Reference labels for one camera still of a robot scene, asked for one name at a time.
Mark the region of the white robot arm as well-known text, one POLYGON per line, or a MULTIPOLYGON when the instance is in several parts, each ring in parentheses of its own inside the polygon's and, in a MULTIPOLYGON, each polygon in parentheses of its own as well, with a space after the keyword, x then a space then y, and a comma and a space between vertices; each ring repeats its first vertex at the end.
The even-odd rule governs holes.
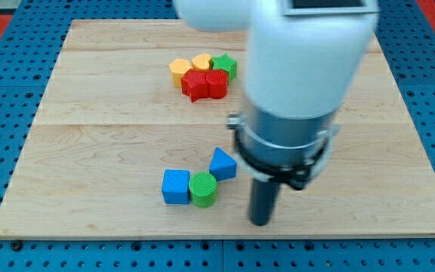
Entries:
POLYGON ((205 32, 248 33, 241 110, 228 119, 253 178, 249 220, 267 224, 282 185, 303 190, 324 169, 339 110, 378 22, 375 1, 175 0, 205 32))

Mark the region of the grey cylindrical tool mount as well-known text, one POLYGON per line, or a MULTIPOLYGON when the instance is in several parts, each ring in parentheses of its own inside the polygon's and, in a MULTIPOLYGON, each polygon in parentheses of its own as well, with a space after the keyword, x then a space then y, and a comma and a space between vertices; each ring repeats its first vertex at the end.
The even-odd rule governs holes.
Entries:
POLYGON ((327 165, 340 129, 336 110, 307 118, 277 116, 244 100, 240 113, 228 117, 236 157, 261 182, 303 190, 327 165))

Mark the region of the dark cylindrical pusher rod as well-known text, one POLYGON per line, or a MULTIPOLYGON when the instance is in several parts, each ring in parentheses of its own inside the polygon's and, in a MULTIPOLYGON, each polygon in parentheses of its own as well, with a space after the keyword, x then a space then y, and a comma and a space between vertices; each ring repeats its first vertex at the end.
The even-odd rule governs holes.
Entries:
POLYGON ((254 179, 251 186, 248 219, 257 226, 270 222, 281 184, 254 179))

